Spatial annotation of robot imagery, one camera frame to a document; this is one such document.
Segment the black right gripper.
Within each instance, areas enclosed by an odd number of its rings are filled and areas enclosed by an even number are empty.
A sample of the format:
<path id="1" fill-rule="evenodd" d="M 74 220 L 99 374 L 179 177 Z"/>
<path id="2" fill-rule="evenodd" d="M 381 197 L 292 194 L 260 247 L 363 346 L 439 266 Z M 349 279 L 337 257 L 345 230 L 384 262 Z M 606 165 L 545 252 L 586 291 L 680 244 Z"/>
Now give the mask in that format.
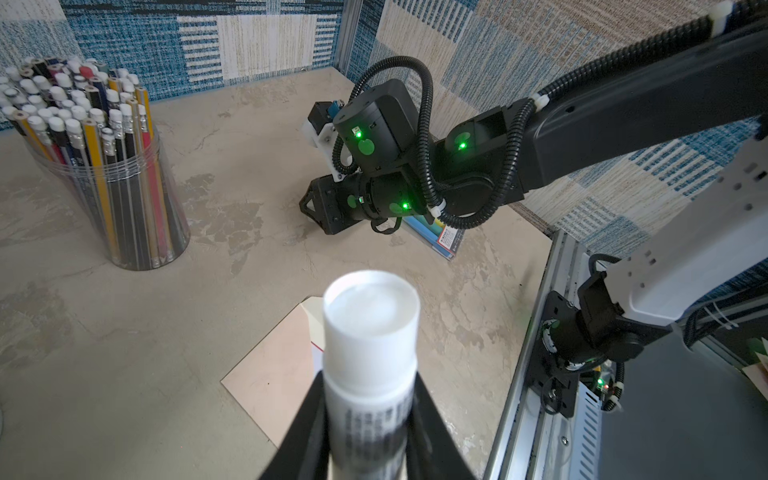
<path id="1" fill-rule="evenodd" d="M 353 185 L 335 182 L 331 175 L 310 182 L 299 209 L 326 235 L 336 235 L 366 219 Z"/>

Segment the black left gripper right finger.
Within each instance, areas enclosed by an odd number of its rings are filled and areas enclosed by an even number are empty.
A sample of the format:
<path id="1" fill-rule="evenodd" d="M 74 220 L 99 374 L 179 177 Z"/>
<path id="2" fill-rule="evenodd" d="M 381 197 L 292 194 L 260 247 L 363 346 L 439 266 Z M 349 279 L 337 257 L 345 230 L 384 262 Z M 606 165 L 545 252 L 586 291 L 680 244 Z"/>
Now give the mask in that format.
<path id="1" fill-rule="evenodd" d="M 407 422 L 407 478 L 474 479 L 419 373 Z"/>

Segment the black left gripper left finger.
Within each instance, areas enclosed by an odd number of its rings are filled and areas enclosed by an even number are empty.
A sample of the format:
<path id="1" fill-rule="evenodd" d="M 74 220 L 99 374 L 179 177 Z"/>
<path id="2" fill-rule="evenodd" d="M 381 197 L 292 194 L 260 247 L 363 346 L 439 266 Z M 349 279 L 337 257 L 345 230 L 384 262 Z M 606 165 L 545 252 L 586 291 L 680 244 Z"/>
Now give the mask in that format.
<path id="1" fill-rule="evenodd" d="M 320 371 L 260 480 L 328 478 L 330 441 L 324 386 Z"/>

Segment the pink paper envelope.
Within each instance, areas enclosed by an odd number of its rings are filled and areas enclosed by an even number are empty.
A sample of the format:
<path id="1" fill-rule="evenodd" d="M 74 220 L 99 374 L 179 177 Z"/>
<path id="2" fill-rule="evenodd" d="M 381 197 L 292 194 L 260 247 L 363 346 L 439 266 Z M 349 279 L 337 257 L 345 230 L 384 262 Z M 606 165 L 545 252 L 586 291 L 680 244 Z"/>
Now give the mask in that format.
<path id="1" fill-rule="evenodd" d="M 322 299 L 296 305 L 223 379 L 222 385 L 280 446 L 315 377 L 314 342 L 325 350 Z"/>

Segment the white glue stick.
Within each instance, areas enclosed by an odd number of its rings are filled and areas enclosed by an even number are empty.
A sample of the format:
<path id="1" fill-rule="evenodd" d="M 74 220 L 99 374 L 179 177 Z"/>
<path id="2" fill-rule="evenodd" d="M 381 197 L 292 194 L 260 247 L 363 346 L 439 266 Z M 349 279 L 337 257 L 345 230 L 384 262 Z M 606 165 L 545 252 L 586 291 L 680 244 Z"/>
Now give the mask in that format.
<path id="1" fill-rule="evenodd" d="M 335 479 L 395 479 L 417 373 L 420 298 L 403 278 L 363 270 L 323 296 L 322 373 Z"/>

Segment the pink lined letter paper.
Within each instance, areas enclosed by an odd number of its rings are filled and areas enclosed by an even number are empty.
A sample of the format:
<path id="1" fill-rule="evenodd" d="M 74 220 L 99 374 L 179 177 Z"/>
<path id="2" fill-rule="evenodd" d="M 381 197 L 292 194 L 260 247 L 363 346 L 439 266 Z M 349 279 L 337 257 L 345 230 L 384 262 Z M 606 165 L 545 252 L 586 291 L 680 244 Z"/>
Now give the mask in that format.
<path id="1" fill-rule="evenodd" d="M 312 365 L 313 365 L 312 376 L 315 377 L 323 369 L 324 351 L 314 342 L 311 342 L 310 345 L 311 345 L 311 357 L 312 357 Z"/>

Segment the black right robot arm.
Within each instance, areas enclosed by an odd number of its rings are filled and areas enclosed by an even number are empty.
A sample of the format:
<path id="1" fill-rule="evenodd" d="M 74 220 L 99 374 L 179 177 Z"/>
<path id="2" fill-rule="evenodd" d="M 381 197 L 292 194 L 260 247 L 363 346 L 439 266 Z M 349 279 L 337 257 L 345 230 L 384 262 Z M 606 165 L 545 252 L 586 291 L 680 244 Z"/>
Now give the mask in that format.
<path id="1" fill-rule="evenodd" d="M 433 81 L 409 56 L 383 59 L 331 115 L 329 175 L 301 212 L 329 235 L 422 215 L 468 230 L 568 174 L 661 142 L 767 113 L 767 5 L 707 15 L 593 60 L 506 107 L 429 133 Z M 547 296 L 527 383 L 571 417 L 580 375 L 666 336 L 699 298 L 767 256 L 767 161 L 758 144 L 634 253 L 591 268 L 578 305 Z"/>

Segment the highlighter marker pack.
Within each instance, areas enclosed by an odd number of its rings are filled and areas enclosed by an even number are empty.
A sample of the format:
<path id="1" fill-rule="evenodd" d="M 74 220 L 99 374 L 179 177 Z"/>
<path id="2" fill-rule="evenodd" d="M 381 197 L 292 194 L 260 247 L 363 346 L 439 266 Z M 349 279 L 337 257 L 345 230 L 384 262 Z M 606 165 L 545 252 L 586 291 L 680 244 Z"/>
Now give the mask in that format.
<path id="1" fill-rule="evenodd" d="M 438 220 L 429 223 L 421 215 L 404 217 L 403 223 L 446 260 L 456 256 L 465 233 L 464 230 L 446 226 Z"/>

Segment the pencil holder cup with pencils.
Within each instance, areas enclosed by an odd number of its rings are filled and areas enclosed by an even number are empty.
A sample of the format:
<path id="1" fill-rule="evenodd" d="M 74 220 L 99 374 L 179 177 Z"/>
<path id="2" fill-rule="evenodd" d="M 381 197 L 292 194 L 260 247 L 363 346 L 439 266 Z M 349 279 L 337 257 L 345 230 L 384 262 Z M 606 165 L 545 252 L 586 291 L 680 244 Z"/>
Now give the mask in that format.
<path id="1" fill-rule="evenodd" d="M 30 57 L 2 71 L 1 110 L 113 264 L 150 271 L 185 252 L 188 221 L 137 75 L 77 56 Z"/>

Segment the aluminium front rail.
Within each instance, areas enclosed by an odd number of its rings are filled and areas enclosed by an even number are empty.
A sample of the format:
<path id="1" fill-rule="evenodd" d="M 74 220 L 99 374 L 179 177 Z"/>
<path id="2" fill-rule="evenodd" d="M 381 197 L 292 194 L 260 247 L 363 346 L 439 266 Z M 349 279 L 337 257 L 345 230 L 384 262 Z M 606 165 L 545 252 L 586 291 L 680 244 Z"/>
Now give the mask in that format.
<path id="1" fill-rule="evenodd" d="M 546 327 L 575 318 L 587 261 L 587 249 L 574 237 L 554 234 L 485 479 L 598 477 L 601 401 L 544 345 Z"/>

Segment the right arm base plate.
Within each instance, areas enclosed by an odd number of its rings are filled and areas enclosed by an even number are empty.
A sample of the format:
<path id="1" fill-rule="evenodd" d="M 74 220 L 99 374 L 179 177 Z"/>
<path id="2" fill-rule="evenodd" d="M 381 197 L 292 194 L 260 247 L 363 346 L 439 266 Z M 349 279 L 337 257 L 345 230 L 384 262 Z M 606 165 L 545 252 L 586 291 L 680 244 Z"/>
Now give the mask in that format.
<path id="1" fill-rule="evenodd" d="M 538 395 L 545 411 L 565 418 L 574 415 L 578 390 L 576 353 L 583 340 L 576 322 L 578 313 L 556 291 L 544 297 L 525 377 L 526 385 Z"/>

